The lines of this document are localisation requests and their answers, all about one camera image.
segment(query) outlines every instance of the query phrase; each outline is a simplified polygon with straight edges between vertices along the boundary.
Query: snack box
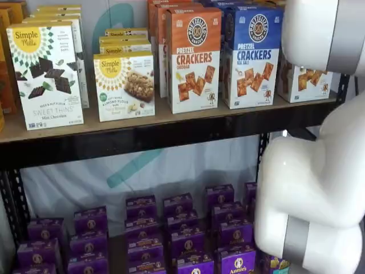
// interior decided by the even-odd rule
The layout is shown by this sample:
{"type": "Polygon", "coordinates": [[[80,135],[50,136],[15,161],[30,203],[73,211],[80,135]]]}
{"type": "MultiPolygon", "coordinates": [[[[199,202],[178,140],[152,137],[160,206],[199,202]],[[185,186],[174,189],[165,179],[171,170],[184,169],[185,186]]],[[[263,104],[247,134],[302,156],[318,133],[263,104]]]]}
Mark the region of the snack box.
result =
{"type": "Polygon", "coordinates": [[[168,103],[172,113],[216,108],[221,10],[169,9],[166,18],[168,103]]]}
{"type": "Polygon", "coordinates": [[[193,209],[193,198],[190,193],[164,199],[164,215],[180,214],[193,209]]]}
{"type": "Polygon", "coordinates": [[[108,274],[108,255],[104,252],[98,252],[71,257],[67,270],[68,274],[108,274]]]}
{"type": "Polygon", "coordinates": [[[206,252],[197,252],[177,259],[177,274],[213,274],[214,261],[206,252]]]}
{"type": "Polygon", "coordinates": [[[92,230],[108,231],[107,208],[96,207],[75,212],[74,224],[76,234],[92,230]]]}
{"type": "Polygon", "coordinates": [[[205,232],[199,225],[170,231],[171,256],[178,258],[204,250],[205,232]]]}
{"type": "Polygon", "coordinates": [[[225,13],[223,89],[229,108],[272,105],[283,9],[234,6],[225,13]]]}
{"type": "Polygon", "coordinates": [[[166,274],[165,259],[163,257],[153,258],[146,261],[130,261],[128,263],[129,274],[166,274]]]}
{"type": "Polygon", "coordinates": [[[333,73],[289,63],[281,53],[278,94],[289,103],[328,99],[333,73]]]}
{"type": "Polygon", "coordinates": [[[105,231],[88,231],[71,238],[72,254],[103,252],[108,250],[108,236],[105,231]]]}
{"type": "Polygon", "coordinates": [[[100,45],[101,54],[120,54],[135,51],[151,52],[151,43],[148,40],[141,41],[120,41],[116,43],[102,43],[100,45]]]}
{"type": "Polygon", "coordinates": [[[155,115],[152,53],[96,54],[94,69],[101,122],[155,115]]]}
{"type": "Polygon", "coordinates": [[[253,225],[246,219],[234,219],[220,224],[218,246],[229,244],[251,243],[253,225]]]}
{"type": "Polygon", "coordinates": [[[186,229],[198,224],[198,213],[195,209],[167,217],[169,230],[186,229]]]}
{"type": "Polygon", "coordinates": [[[57,273],[64,273],[57,239],[24,242],[20,244],[17,254],[20,267],[54,264],[57,273]]]}
{"type": "Polygon", "coordinates": [[[253,273],[256,251],[252,245],[235,245],[219,254],[217,273],[253,273]]]}
{"type": "Polygon", "coordinates": [[[205,188],[206,206],[210,213],[216,204],[234,202],[234,188],[231,184],[205,188]]]}
{"type": "Polygon", "coordinates": [[[157,216],[156,199],[154,195],[129,198],[125,201],[127,218],[157,216]]]}
{"type": "Polygon", "coordinates": [[[155,217],[129,218],[124,221],[125,236],[132,238],[146,238],[159,233],[159,224],[155,217]]]}
{"type": "Polygon", "coordinates": [[[146,27],[128,27],[122,29],[106,29],[106,36],[122,36],[122,35],[144,35],[148,39],[148,30],[146,27]]]}
{"type": "Polygon", "coordinates": [[[128,238],[127,252],[129,261],[144,261],[163,257],[163,239],[159,233],[146,238],[128,238]]]}
{"type": "Polygon", "coordinates": [[[56,267],[54,264],[40,264],[16,269],[13,274],[56,274],[56,267]]]}
{"type": "Polygon", "coordinates": [[[71,22],[11,25],[7,35],[27,129],[83,124],[71,22]]]}

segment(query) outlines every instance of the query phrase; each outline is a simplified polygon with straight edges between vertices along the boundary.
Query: shelf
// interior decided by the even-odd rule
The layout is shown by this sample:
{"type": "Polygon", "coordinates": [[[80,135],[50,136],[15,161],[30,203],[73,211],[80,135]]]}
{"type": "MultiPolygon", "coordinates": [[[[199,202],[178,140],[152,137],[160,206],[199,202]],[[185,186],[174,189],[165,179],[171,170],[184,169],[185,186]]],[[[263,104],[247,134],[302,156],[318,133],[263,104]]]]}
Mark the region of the shelf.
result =
{"type": "Polygon", "coordinates": [[[103,123],[93,104],[84,110],[83,125],[35,131],[26,130],[19,112],[6,116],[0,133],[0,166],[41,166],[316,126],[335,108],[336,94],[294,104],[276,95],[272,106],[239,110],[229,110],[221,99],[218,102],[212,110],[173,115],[167,101],[156,97],[156,116],[103,123]]]}

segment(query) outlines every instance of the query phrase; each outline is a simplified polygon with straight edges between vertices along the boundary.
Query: annie's macaroni box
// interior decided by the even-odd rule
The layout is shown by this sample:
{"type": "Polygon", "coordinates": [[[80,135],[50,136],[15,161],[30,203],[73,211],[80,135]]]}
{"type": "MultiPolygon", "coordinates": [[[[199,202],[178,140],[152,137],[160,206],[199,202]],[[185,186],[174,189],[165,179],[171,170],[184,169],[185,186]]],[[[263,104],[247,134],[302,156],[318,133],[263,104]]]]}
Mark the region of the annie's macaroni box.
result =
{"type": "Polygon", "coordinates": [[[74,225],[76,234],[93,230],[108,231],[107,208],[104,206],[75,212],[74,225]]]}
{"type": "Polygon", "coordinates": [[[82,124],[71,22],[7,28],[28,130],[82,124]]]}
{"type": "Polygon", "coordinates": [[[148,40],[140,41],[120,41],[111,43],[102,43],[100,45],[100,54],[121,54],[132,53],[135,51],[151,52],[151,43],[148,40]]]}
{"type": "Polygon", "coordinates": [[[23,23],[45,23],[45,22],[72,22],[72,34],[74,37],[74,46],[76,53],[76,62],[77,66],[74,64],[68,65],[74,71],[77,71],[79,77],[80,84],[80,96],[81,96],[81,105],[83,108],[89,107],[88,100],[88,88],[86,81],[86,68],[84,62],[84,52],[83,52],[83,38],[81,33],[81,22],[80,16],[37,16],[37,17],[28,17],[23,20],[23,23]]]}
{"type": "Polygon", "coordinates": [[[225,102],[231,109],[273,104],[283,10],[242,5],[225,16],[225,102]]]}
{"type": "Polygon", "coordinates": [[[19,246],[17,254],[21,267],[54,264],[57,273],[64,274],[57,239],[48,241],[27,241],[19,246]]]}
{"type": "Polygon", "coordinates": [[[333,73],[289,63],[281,53],[278,94],[290,103],[328,99],[333,73]]]}
{"type": "Polygon", "coordinates": [[[166,70],[166,12],[168,9],[175,9],[178,7],[199,7],[202,6],[201,3],[164,3],[158,4],[154,7],[155,9],[155,41],[156,46],[154,47],[156,56],[155,65],[159,68],[159,89],[160,97],[164,98],[167,96],[167,70],[166,70]]]}
{"type": "Polygon", "coordinates": [[[221,11],[214,7],[170,9],[166,26],[172,113],[216,108],[221,11]]]}
{"type": "Polygon", "coordinates": [[[106,29],[106,36],[122,36],[122,35],[144,35],[148,39],[148,30],[146,27],[128,27],[122,29],[106,29]]]}
{"type": "Polygon", "coordinates": [[[147,51],[94,55],[101,122],[153,116],[153,56],[147,51]]]}

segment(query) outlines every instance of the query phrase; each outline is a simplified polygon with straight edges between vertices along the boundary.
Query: blue cracker box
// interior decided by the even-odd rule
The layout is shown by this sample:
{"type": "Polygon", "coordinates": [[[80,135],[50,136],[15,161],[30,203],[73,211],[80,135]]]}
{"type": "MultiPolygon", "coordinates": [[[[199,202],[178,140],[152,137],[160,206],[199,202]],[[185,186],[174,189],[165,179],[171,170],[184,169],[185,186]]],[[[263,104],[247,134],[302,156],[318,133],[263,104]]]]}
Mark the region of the blue cracker box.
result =
{"type": "Polygon", "coordinates": [[[70,249],[74,255],[108,250],[108,237],[104,231],[89,231],[71,238],[70,249]]]}
{"type": "Polygon", "coordinates": [[[223,97],[230,109],[273,104],[282,18],[281,7],[227,9],[223,97]]]}

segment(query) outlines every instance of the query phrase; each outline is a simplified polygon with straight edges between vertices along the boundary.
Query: pretzelized logo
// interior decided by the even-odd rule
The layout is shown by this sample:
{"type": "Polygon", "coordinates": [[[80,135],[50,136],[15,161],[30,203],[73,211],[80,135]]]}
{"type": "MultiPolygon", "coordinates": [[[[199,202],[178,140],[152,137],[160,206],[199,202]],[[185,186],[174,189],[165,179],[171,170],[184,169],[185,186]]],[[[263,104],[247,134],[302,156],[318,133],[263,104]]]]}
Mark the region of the pretzelized logo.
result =
{"type": "Polygon", "coordinates": [[[193,18],[188,26],[188,39],[193,46],[204,43],[208,34],[208,27],[201,17],[193,18]]]}
{"type": "Polygon", "coordinates": [[[269,32],[269,22],[262,14],[257,14],[252,18],[249,27],[249,34],[251,40],[256,43],[262,42],[269,32]]]}

